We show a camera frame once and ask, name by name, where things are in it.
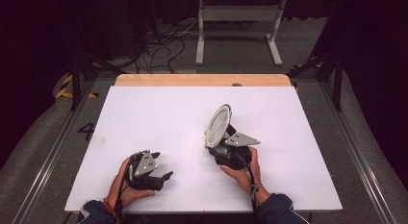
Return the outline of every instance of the person's left hand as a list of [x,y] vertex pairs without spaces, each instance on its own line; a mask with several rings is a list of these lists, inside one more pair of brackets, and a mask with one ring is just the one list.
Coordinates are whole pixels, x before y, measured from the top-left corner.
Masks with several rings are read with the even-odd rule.
[[[106,197],[106,201],[111,205],[111,208],[115,208],[115,203],[117,199],[117,195],[119,192],[119,187],[120,187],[120,182],[122,181],[123,173],[125,172],[126,165],[129,162],[129,158],[126,159],[123,163],[122,166],[119,169],[119,172],[114,178],[114,181],[112,182],[111,189],[109,190],[109,194]],[[123,182],[123,187],[122,189],[125,188],[125,190],[122,192],[121,200],[122,200],[122,206],[123,209],[127,208],[130,204],[132,204],[133,201],[137,199],[141,199],[144,197],[148,196],[153,196],[154,195],[154,190],[137,190],[131,187],[127,187],[128,184],[126,180]]]

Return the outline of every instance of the wrist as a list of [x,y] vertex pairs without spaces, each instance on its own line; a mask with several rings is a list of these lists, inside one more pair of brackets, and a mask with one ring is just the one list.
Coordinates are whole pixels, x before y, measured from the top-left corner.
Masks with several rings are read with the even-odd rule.
[[112,209],[115,208],[116,205],[116,196],[109,196],[103,199],[104,202],[107,202]]
[[259,186],[258,191],[255,194],[256,203],[261,206],[270,197],[270,193],[262,185]]
[[109,201],[107,198],[104,198],[103,205],[105,205],[106,210],[108,210],[112,217],[116,217],[115,203],[112,203],[112,201]]

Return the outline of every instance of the sleeve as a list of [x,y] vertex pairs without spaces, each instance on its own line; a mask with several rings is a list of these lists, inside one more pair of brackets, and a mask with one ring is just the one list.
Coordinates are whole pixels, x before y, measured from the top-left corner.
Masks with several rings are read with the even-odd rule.
[[293,211],[293,202],[285,194],[272,193],[258,209],[263,224],[307,224],[308,222]]
[[101,201],[88,201],[81,208],[78,219],[78,224],[115,224],[116,220],[111,213],[106,209]]

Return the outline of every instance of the silver bracket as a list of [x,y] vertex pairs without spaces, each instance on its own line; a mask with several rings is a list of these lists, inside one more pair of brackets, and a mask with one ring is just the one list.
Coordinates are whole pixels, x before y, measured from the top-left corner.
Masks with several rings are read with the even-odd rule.
[[147,172],[153,171],[157,168],[156,162],[153,160],[153,156],[149,152],[144,152],[141,157],[138,168],[135,170],[135,177],[139,177]]
[[261,141],[246,135],[241,134],[240,132],[234,133],[228,139],[225,140],[225,144],[232,145],[235,147],[260,144]]

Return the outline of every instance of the white tabletop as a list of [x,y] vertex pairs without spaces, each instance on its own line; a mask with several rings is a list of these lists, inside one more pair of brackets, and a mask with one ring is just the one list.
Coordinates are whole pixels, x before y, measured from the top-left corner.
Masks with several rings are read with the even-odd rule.
[[123,160],[149,149],[161,152],[152,176],[174,174],[126,212],[251,212],[250,197],[204,148],[223,104],[237,131],[261,141],[254,147],[269,192],[286,193],[296,211],[342,208],[293,87],[111,87],[65,210],[105,197]]

